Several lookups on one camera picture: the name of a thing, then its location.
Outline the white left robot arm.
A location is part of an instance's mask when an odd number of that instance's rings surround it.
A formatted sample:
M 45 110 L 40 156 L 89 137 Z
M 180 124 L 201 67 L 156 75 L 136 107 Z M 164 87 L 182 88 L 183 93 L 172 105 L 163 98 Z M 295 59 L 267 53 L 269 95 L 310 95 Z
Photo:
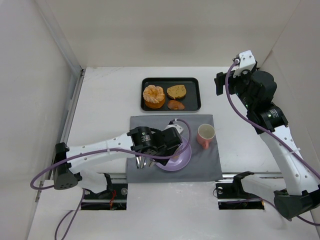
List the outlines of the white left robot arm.
M 90 171 L 90 167 L 113 160 L 145 157 L 166 165 L 174 156 L 181 154 L 183 128 L 170 123 L 164 130 L 136 127 L 129 132 L 94 144 L 68 147 L 61 142 L 55 145 L 53 187 L 66 190 L 79 185 L 99 194 L 112 190 L 107 173 Z

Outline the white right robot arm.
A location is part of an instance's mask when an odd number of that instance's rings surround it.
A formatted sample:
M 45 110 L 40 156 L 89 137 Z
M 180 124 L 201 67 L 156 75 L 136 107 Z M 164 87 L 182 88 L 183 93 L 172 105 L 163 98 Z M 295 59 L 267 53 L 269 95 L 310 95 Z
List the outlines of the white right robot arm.
M 239 75 L 219 72 L 214 79 L 216 94 L 237 95 L 247 110 L 243 117 L 269 148 L 285 187 L 276 190 L 267 179 L 246 171 L 233 177 L 232 191 L 237 198 L 273 201 L 287 220 L 320 205 L 320 175 L 302 158 L 283 111 L 272 100 L 277 90 L 274 77 L 265 71 L 248 69 Z

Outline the small oval brown bread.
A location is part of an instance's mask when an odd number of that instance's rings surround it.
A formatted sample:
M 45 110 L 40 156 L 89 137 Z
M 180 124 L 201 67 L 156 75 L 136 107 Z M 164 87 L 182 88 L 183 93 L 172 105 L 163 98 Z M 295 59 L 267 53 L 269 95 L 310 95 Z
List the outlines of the small oval brown bread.
M 177 100 L 170 100 L 167 104 L 167 107 L 170 110 L 184 110 L 185 109 L 185 106 Z

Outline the sliced seeded bread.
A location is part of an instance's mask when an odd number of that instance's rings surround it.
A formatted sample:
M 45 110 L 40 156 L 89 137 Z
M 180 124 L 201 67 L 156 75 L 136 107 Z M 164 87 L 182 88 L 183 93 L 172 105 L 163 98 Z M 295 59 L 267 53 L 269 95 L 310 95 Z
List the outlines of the sliced seeded bread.
M 166 92 L 169 98 L 175 100 L 184 98 L 187 94 L 187 89 L 183 84 L 180 84 L 169 87 Z

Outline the metal spoon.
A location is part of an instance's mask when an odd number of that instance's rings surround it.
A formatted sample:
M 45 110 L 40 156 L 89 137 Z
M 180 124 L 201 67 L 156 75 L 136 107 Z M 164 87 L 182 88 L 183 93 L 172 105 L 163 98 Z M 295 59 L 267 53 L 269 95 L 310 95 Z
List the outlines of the metal spoon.
M 139 168 L 143 169 L 145 165 L 145 158 L 143 156 L 139 157 Z

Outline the metal fork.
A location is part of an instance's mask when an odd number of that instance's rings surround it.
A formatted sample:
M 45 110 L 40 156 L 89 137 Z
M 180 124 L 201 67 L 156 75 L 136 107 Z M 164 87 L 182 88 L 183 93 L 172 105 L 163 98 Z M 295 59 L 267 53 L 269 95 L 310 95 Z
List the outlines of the metal fork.
M 137 169 L 139 169 L 140 168 L 141 157 L 140 156 L 136 156 L 135 157 L 135 161 L 136 161 L 136 167 L 137 167 Z

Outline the dark baking tray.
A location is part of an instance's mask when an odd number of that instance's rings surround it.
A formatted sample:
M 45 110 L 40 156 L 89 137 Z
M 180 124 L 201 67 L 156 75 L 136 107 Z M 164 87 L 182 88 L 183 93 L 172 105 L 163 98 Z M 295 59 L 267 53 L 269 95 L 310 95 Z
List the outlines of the dark baking tray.
M 149 85 L 160 86 L 165 93 L 165 103 L 158 109 L 149 108 L 145 104 L 143 98 L 143 91 Z M 178 102 L 184 105 L 184 109 L 169 109 L 168 102 L 172 100 L 168 94 L 167 89 L 176 85 L 184 85 L 186 88 L 186 95 L 183 98 L 177 99 Z M 194 77 L 147 77 L 141 83 L 141 98 L 140 108 L 146 112 L 196 112 L 202 106 L 199 82 Z

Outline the pink mug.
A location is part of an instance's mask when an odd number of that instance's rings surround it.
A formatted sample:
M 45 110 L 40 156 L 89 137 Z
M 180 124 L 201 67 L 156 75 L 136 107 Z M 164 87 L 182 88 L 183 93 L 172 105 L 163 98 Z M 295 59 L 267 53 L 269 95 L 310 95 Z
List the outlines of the pink mug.
M 200 144 L 204 150 L 207 150 L 215 135 L 216 132 L 212 125 L 202 124 L 197 129 L 197 143 Z

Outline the grey cloth placemat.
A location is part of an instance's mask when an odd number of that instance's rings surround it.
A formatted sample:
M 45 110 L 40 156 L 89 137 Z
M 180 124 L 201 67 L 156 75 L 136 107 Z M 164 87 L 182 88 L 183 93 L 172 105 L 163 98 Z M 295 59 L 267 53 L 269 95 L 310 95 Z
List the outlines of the grey cloth placemat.
M 128 183 L 213 182 L 223 178 L 217 138 L 213 138 L 208 149 L 203 149 L 196 139 L 200 125 L 214 125 L 211 114 L 132 116 L 129 128 L 146 126 L 163 130 L 175 118 L 185 120 L 191 129 L 191 158 L 189 163 L 178 171 L 165 171 L 156 165 L 138 169 L 136 159 L 128 158 L 126 163 Z

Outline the aluminium frame rail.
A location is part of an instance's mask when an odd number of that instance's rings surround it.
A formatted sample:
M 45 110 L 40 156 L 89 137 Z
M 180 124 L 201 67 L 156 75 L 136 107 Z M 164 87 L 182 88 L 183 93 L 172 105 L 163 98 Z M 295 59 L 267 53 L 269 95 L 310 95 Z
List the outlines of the aluminium frame rail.
M 77 60 L 70 44 L 67 41 L 50 5 L 47 0 L 37 0 L 36 4 L 40 14 L 49 29 L 60 53 L 66 61 L 71 77 L 68 83 L 67 98 L 63 108 L 62 120 L 60 122 L 57 142 L 66 142 L 69 138 L 71 124 L 73 121 L 75 107 L 78 101 L 79 92 L 83 80 L 84 70 Z

